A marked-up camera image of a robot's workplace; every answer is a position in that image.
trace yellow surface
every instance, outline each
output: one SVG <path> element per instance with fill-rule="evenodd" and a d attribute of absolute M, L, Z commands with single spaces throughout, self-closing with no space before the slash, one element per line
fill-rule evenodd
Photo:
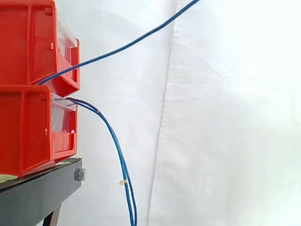
<path fill-rule="evenodd" d="M 17 176 L 12 176 L 12 175 L 0 175 L 0 183 L 3 183 L 8 180 L 14 180 L 17 178 L 18 178 Z"/>

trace nut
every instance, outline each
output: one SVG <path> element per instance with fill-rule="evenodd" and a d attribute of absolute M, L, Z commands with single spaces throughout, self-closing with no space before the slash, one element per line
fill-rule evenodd
<path fill-rule="evenodd" d="M 84 181 L 86 179 L 86 169 L 76 169 L 74 171 L 74 180 Z"/>

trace red plastic bin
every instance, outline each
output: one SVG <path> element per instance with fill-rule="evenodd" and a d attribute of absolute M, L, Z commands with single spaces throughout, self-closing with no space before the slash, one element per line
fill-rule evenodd
<path fill-rule="evenodd" d="M 22 177 L 77 152 L 77 106 L 47 86 L 0 85 L 0 174 Z"/>
<path fill-rule="evenodd" d="M 53 0 L 0 0 L 0 84 L 32 85 L 79 63 L 79 41 Z M 65 97 L 79 90 L 79 69 L 46 83 Z"/>

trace blue cable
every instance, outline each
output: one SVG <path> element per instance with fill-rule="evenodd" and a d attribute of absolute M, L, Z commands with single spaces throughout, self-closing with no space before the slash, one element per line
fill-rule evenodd
<path fill-rule="evenodd" d="M 73 103 L 82 106 L 94 113 L 96 113 L 106 124 L 106 126 L 109 129 L 109 132 L 114 140 L 115 146 L 117 148 L 118 151 L 118 155 L 119 155 L 119 160 L 120 160 L 120 165 L 121 165 L 121 169 L 122 169 L 122 175 L 123 175 L 123 179 L 128 181 L 129 187 L 130 187 L 130 192 L 131 192 L 131 197 L 132 197 L 132 202 L 133 202 L 133 206 L 134 206 L 134 220 L 133 220 L 133 212 L 132 212 L 132 205 L 131 205 L 131 201 L 130 201 L 130 197 L 129 197 L 129 191 L 128 191 L 128 186 L 127 183 L 125 183 L 125 191 L 126 191 L 126 197 L 127 197 L 127 205 L 128 205 L 128 210 L 129 210 L 129 215 L 130 215 L 130 221 L 131 221 L 131 226 L 137 226 L 137 206 L 136 206 L 136 201 L 135 201 L 135 196 L 134 196 L 134 189 L 132 186 L 132 181 L 127 169 L 127 165 L 124 159 L 124 156 L 122 154 L 121 151 L 121 147 L 120 144 L 118 142 L 118 139 L 116 137 L 116 134 L 113 130 L 113 128 L 110 126 L 109 122 L 106 120 L 106 118 L 104 117 L 104 115 L 93 105 L 91 105 L 90 103 L 83 101 L 83 100 L 78 100 L 78 99 L 74 99 L 74 98 L 67 98 L 68 100 L 72 101 Z"/>
<path fill-rule="evenodd" d="M 125 50 L 125 49 L 127 49 L 127 48 L 129 48 L 129 47 L 131 47 L 131 46 L 133 46 L 133 45 L 135 45 L 136 43 L 140 42 L 141 40 L 147 38 L 148 36 L 152 35 L 153 33 L 156 33 L 156 32 L 158 32 L 159 30 L 161 30 L 162 28 L 164 28 L 164 27 L 166 27 L 167 25 L 169 25 L 172 21 L 174 21 L 176 18 L 178 18 L 180 15 L 182 15 L 186 10 L 188 10 L 190 7 L 192 7 L 192 6 L 193 6 L 194 4 L 196 4 L 198 1 L 200 1 L 200 0 L 193 0 L 193 1 L 190 2 L 188 5 L 186 5 L 184 8 L 182 8 L 179 12 L 177 12 L 175 15 L 173 15 L 170 19 L 166 20 L 163 24 L 161 24 L 160 26 L 156 27 L 155 29 L 153 29 L 153 30 L 147 32 L 146 34 L 144 34 L 144 35 L 142 35 L 141 37 L 139 37 L 138 39 L 136 39 L 136 40 L 130 42 L 129 44 L 127 44 L 127 45 L 125 45 L 125 46 L 123 46 L 123 47 L 121 47 L 121 48 L 119 48 L 119 49 L 117 49 L 117 50 L 114 50 L 114 51 L 112 51 L 112 52 L 110 52 L 110 53 L 104 54 L 104 55 L 102 55 L 102 56 L 98 56 L 98 57 L 93 58 L 93 59 L 90 59 L 90 60 L 87 60 L 87 61 L 85 61 L 85 62 L 83 62 L 83 63 L 80 63 L 80 64 L 78 64 L 78 65 L 75 65 L 75 66 L 72 66 L 72 67 L 70 67 L 70 68 L 67 68 L 67 69 L 65 69 L 65 70 L 63 70 L 63 71 L 61 71 L 61 72 L 58 72 L 58 73 L 53 74 L 53 75 L 50 75 L 49 77 L 47 77 L 47 78 L 41 80 L 41 81 L 38 83 L 38 85 L 42 85 L 42 84 L 44 84 L 45 82 L 47 82 L 47 81 L 49 81 L 49 80 L 52 80 L 52 79 L 54 79 L 54 78 L 56 78 L 56 77 L 58 77 L 58 76 L 60 76 L 60 75 L 62 75 L 62 74 L 65 74 L 65 73 L 67 73 L 67 72 L 73 71 L 73 70 L 75 70 L 75 69 L 77 69 L 77 68 L 79 68 L 79 67 L 88 65 L 88 64 L 90 64 L 90 63 L 93 63 L 93 62 L 96 62 L 96 61 L 98 61 L 98 60 L 104 59 L 104 58 L 106 58 L 106 57 L 110 57 L 110 56 L 112 56 L 112 55 L 114 55 L 114 54 L 116 54 L 116 53 L 119 53 L 119 52 L 121 52 L 121 51 L 123 51 L 123 50 Z"/>

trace white wall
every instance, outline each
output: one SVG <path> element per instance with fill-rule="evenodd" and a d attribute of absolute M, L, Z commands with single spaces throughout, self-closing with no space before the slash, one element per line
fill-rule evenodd
<path fill-rule="evenodd" d="M 187 2 L 57 0 L 82 61 Z M 296 0 L 202 0 L 174 31 L 82 68 L 76 96 L 116 130 L 140 226 L 301 224 L 299 8 Z M 115 148 L 83 109 L 78 156 L 87 180 L 63 204 L 59 225 L 129 225 Z"/>

